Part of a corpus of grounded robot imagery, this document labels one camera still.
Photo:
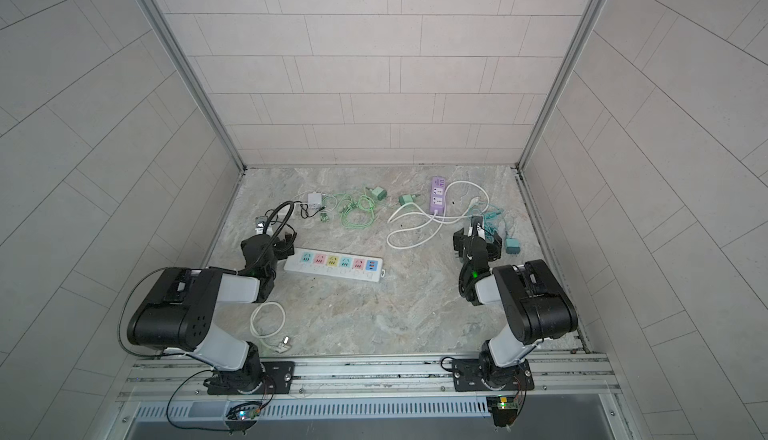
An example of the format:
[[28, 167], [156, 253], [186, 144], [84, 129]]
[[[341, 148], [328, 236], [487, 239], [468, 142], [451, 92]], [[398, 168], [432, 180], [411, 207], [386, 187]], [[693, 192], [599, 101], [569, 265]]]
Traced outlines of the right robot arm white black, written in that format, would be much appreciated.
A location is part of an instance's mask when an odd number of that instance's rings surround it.
[[462, 260], [458, 291], [473, 305], [502, 306], [506, 324], [485, 341], [476, 359], [450, 359], [458, 392], [527, 391], [534, 381], [527, 356], [543, 341], [578, 327], [576, 309], [541, 259], [519, 265], [491, 263], [501, 258], [501, 237], [486, 238], [484, 219], [470, 218], [466, 230], [453, 234], [453, 248]]

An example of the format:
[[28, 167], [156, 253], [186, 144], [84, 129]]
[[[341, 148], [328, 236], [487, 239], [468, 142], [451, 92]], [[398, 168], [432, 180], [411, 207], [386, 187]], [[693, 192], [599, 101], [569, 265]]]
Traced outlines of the left circuit board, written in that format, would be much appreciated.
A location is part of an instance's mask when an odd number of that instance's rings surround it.
[[249, 401], [231, 407], [226, 419], [230, 422], [255, 422], [258, 420], [262, 409], [262, 403], [259, 401]]

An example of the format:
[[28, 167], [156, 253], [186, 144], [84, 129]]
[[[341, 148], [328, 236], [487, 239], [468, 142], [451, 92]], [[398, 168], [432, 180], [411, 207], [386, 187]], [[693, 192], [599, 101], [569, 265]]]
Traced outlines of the green charger plug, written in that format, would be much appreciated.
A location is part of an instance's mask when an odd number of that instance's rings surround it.
[[387, 191], [381, 186], [376, 186], [372, 188], [372, 190], [370, 190], [370, 193], [371, 193], [371, 196], [376, 201], [382, 201], [387, 197]]
[[399, 198], [400, 205], [406, 205], [408, 203], [413, 203], [415, 201], [415, 195], [413, 194], [403, 194], [400, 195]]

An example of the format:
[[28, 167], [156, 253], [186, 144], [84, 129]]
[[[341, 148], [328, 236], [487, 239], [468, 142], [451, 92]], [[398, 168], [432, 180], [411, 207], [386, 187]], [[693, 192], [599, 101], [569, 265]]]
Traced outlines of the white charger with black cable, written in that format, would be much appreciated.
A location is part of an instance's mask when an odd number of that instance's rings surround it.
[[266, 216], [258, 216], [255, 218], [255, 230], [264, 231], [264, 228], [269, 226], [268, 218]]

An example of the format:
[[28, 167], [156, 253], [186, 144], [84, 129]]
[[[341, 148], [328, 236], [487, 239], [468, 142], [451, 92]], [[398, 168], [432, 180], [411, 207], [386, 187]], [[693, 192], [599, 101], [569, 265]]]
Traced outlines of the teal charger plug right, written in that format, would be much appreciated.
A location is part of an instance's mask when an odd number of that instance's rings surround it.
[[506, 237], [504, 246], [505, 252], [510, 255], [518, 255], [522, 249], [520, 241], [514, 237]]

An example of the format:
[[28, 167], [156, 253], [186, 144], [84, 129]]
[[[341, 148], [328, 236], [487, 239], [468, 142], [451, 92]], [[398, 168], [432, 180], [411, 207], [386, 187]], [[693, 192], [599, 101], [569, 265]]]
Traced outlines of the green charger plug rear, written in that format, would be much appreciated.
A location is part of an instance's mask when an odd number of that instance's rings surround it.
[[370, 190], [370, 193], [371, 193], [371, 196], [376, 201], [382, 201], [387, 197], [387, 191], [381, 186], [376, 186], [372, 188], [372, 190]]

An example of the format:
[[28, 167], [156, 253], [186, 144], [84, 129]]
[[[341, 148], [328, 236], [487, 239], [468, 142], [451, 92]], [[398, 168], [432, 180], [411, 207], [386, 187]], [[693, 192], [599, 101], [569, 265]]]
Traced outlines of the green charger plug centre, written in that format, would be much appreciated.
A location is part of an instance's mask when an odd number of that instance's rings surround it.
[[415, 201], [415, 195], [413, 194], [403, 194], [400, 195], [399, 198], [400, 205], [406, 205], [408, 203], [413, 203]]

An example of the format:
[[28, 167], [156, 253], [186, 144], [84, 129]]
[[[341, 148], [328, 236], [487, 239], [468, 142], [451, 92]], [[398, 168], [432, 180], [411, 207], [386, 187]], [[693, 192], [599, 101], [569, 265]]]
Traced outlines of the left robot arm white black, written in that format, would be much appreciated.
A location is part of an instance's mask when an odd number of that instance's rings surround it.
[[125, 330], [134, 346], [163, 355], [190, 356], [211, 368], [203, 381], [209, 395], [287, 394], [292, 362], [263, 362], [259, 348], [214, 323], [221, 304], [267, 303], [277, 277], [277, 263], [295, 253], [296, 233], [284, 237], [258, 233], [241, 242], [246, 265], [241, 270], [217, 267], [167, 267], [139, 303]]

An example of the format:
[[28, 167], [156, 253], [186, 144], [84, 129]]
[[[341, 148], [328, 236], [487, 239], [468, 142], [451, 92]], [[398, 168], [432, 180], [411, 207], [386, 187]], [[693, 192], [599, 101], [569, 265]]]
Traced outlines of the aluminium mounting rail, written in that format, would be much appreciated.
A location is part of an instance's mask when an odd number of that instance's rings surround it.
[[537, 396], [595, 395], [612, 405], [620, 391], [603, 354], [544, 351], [528, 356], [534, 388], [527, 391], [458, 392], [450, 359], [435, 355], [267, 358], [292, 362], [287, 394], [209, 395], [203, 381], [211, 371], [191, 360], [136, 362], [117, 393], [134, 408], [134, 418], [227, 421], [234, 405], [262, 403], [258, 420], [490, 417], [487, 397], [516, 397], [521, 409]]

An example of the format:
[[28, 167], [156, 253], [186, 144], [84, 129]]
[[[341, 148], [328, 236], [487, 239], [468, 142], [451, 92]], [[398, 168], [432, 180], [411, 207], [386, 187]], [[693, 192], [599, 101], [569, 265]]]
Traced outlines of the circuit board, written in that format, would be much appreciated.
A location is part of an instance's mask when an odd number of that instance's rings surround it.
[[521, 401], [516, 397], [487, 397], [487, 407], [497, 428], [511, 427], [518, 418]]
[[259, 401], [249, 401], [231, 407], [226, 419], [230, 422], [255, 422], [258, 420], [262, 409], [262, 403]]

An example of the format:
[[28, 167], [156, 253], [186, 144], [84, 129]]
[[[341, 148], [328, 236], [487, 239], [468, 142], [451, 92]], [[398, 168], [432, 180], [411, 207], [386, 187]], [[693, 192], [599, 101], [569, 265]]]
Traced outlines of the purple power strip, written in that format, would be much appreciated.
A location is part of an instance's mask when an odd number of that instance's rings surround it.
[[430, 215], [442, 216], [446, 208], [445, 200], [446, 180], [440, 176], [432, 178], [429, 196]]

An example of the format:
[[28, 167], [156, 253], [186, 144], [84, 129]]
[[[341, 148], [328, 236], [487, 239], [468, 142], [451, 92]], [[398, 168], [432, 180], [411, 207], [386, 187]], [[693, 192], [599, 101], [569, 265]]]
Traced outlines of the white multicolour power strip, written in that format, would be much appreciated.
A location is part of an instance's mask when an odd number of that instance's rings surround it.
[[379, 282], [386, 275], [382, 258], [305, 248], [285, 260], [284, 270], [367, 282]]

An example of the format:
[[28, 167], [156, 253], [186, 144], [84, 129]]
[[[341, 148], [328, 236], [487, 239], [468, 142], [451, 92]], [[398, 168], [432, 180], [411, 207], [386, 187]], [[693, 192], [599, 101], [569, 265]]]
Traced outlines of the right circuit board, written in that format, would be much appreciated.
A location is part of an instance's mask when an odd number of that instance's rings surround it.
[[497, 428], [511, 427], [518, 418], [521, 401], [516, 397], [487, 397], [487, 407]]

